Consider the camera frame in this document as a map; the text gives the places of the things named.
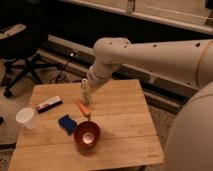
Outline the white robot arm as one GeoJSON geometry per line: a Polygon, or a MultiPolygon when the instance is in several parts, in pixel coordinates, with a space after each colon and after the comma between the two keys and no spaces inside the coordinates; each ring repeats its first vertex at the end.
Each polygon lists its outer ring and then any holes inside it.
{"type": "Polygon", "coordinates": [[[162,171],[213,171],[213,39],[131,43],[105,37],[95,42],[93,53],[87,79],[94,90],[122,64],[197,88],[172,124],[162,171]]]}

